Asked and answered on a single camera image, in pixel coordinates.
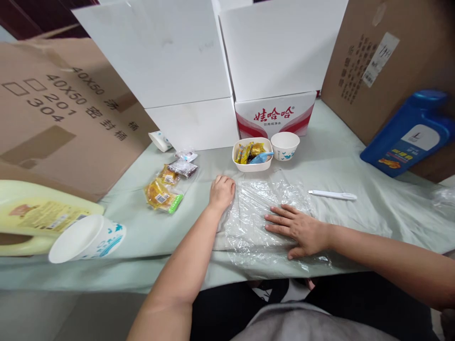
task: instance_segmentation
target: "wahaha box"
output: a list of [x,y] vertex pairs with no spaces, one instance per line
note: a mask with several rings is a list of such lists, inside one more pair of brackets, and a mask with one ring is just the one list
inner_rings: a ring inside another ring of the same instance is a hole
[[306,135],[315,99],[316,91],[308,91],[236,102],[240,138],[270,139],[274,134],[285,131],[298,136]]

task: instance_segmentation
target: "small packet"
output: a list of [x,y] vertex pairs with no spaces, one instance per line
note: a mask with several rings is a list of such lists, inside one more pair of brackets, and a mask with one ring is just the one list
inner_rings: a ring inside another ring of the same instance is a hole
[[180,180],[180,176],[177,173],[174,173],[172,170],[167,169],[169,165],[165,164],[161,170],[158,178],[165,185],[170,185],[172,187],[177,186]]
[[265,153],[266,150],[264,149],[264,144],[263,143],[255,143],[251,147],[251,155],[252,156],[258,156],[260,153]]
[[177,152],[177,153],[175,153],[175,157],[182,159],[186,162],[192,162],[193,160],[195,160],[198,157],[198,155],[193,152]]
[[273,152],[270,153],[260,153],[258,156],[256,156],[254,159],[251,160],[250,164],[254,163],[264,163],[267,161],[267,158],[269,155],[273,155]]
[[196,170],[198,169],[198,166],[186,162],[182,159],[178,159],[167,166],[167,168],[170,171],[173,171],[174,173],[178,173],[180,175],[183,175],[186,178],[189,178],[191,175],[193,175]]
[[237,152],[237,156],[236,156],[236,163],[240,163],[240,160],[242,159],[242,153],[243,153],[243,146],[241,144],[238,145],[238,152]]
[[248,146],[246,146],[245,151],[242,154],[242,158],[240,159],[241,164],[248,163],[248,157],[250,156],[251,147],[253,146],[253,142],[250,142]]
[[164,204],[169,204],[168,201],[171,199],[171,193],[158,178],[145,186],[144,192],[146,194],[147,203],[152,206],[153,209],[157,209]]
[[169,200],[166,200],[162,205],[158,207],[158,209],[163,210],[169,214],[174,213],[177,210],[177,207],[179,206],[180,202],[183,199],[183,194],[174,194],[170,193],[171,196],[169,197]]

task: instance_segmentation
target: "hand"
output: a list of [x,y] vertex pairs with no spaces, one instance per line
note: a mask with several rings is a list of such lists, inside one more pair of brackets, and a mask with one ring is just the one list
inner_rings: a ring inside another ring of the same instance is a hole
[[234,199],[236,182],[226,175],[218,175],[210,188],[209,207],[223,213]]
[[323,223],[306,215],[293,206],[281,205],[281,208],[271,207],[276,215],[265,215],[265,219],[277,225],[266,225],[270,232],[291,237],[299,243],[288,253],[288,259],[310,256],[330,248],[331,224]]

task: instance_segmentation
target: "yellow bottle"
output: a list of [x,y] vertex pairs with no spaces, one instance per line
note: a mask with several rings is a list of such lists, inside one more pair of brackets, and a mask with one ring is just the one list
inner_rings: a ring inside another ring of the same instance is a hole
[[0,245],[0,256],[48,253],[71,224],[103,213],[103,206],[71,194],[24,181],[0,180],[0,233],[32,236],[19,244]]

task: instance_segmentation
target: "blue motor oil bottle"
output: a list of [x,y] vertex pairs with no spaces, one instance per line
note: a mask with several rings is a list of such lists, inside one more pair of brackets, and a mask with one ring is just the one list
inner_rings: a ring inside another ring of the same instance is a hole
[[455,137],[455,122],[439,113],[446,100],[441,91],[415,92],[360,158],[394,178],[437,151]]

